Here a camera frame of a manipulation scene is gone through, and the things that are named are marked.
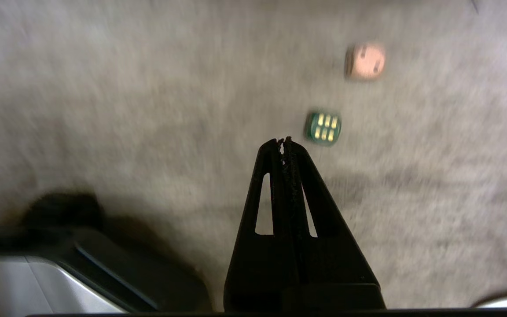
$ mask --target gray carpet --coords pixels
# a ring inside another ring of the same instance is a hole
[[[93,190],[222,289],[258,147],[304,144],[388,307],[507,290],[507,1],[0,0],[0,225]],[[346,82],[348,45],[386,72]],[[306,112],[342,114],[333,147]],[[262,208],[268,207],[268,200]]]

